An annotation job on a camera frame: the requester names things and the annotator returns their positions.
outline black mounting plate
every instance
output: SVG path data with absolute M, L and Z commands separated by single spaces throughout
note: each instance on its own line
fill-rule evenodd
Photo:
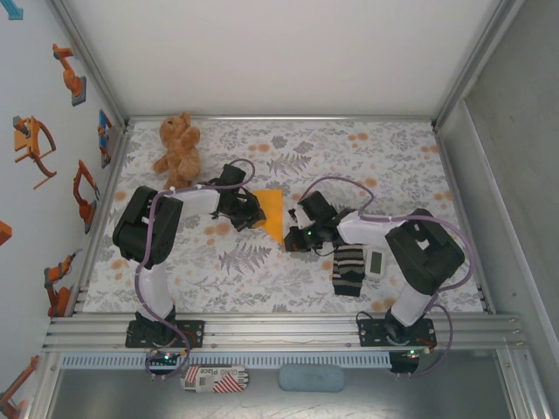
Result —
M 152 342 L 147 342 L 139 337 L 135 337 L 133 331 L 135 329 L 137 320 L 132 320 L 128 325 L 128 332 L 126 336 L 125 347 L 142 347 L 142 348 L 154 348 Z M 186 335 L 189 341 L 190 349 L 195 347 L 202 347 L 204 343 L 204 322 L 202 320 L 176 320 L 176 326 Z M 177 338 L 171 345 L 165 347 L 168 348 L 184 348 L 184 342 L 182 339 Z
M 413 326 L 410 341 L 405 345 L 395 345 L 384 329 L 385 319 L 359 319 L 359 341 L 362 347 L 435 347 L 437 336 L 433 320 L 420 319 Z

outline blue sponge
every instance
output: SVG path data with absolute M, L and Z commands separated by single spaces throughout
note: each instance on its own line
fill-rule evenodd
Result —
M 338 393 L 346 376 L 336 365 L 287 364 L 279 369 L 279 384 L 283 391 Z

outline white wall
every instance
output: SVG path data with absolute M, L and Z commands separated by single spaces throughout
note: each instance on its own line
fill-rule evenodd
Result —
M 498 0 L 66 0 L 132 115 L 434 116 Z
M 52 43 L 68 46 L 61 30 L 45 2 L 17 0 L 17 5 L 24 9 L 23 21 L 8 21 L 0 10 L 0 220 L 13 230 L 13 237 L 0 246 L 0 391 L 29 364 L 45 338 L 45 267 L 88 243 L 72 195 L 78 159 L 90 169 L 101 194 L 110 170 L 110 165 L 100 167 L 97 124 L 100 107 L 106 107 L 93 83 L 88 80 L 86 102 L 72 107 L 62 65 L 52 56 Z M 77 60 L 69 61 L 77 74 L 84 74 Z M 43 178 L 36 165 L 29 158 L 14 162 L 23 153 L 14 151 L 16 115 L 44 122 L 56 142 L 57 150 L 44 163 L 58 173 L 36 190 L 33 186 Z M 93 200 L 85 179 L 80 190 Z M 79 276 L 83 257 L 76 258 L 61 285 L 70 286 Z

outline patterned mat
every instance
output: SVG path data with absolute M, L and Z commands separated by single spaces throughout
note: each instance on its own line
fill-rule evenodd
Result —
M 218 177 L 225 163 L 245 157 L 257 169 L 249 188 L 282 189 L 284 209 L 292 208 L 314 179 L 338 175 L 375 192 L 369 213 L 407 214 L 423 207 L 457 222 L 426 122 L 195 120 L 195 125 L 202 132 L 197 147 L 203 159 L 201 181 Z M 111 237 L 135 189 L 160 189 L 166 181 L 166 174 L 150 168 L 164 153 L 158 130 L 159 122 L 135 124 L 96 255 L 86 312 L 136 310 L 133 269 Z M 365 199 L 364 192 L 343 182 L 324 182 L 318 189 L 338 208 L 356 208 Z M 228 220 L 209 215 L 181 220 L 168 261 L 169 290 L 180 313 L 383 312 L 404 285 L 390 256 L 383 279 L 364 279 L 361 297 L 335 296 L 332 256 L 285 253 L 262 229 L 237 233 Z M 465 266 L 455 278 L 464 273 Z M 440 301 L 451 311 L 482 310 L 472 280 Z

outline teddy bear ear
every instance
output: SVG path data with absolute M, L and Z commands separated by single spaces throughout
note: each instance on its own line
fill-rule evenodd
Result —
M 190 126 L 190 121 L 191 121 L 190 113 L 188 113 L 188 112 L 181 113 L 181 118 L 184 119 L 184 121 L 186 122 L 186 125 Z

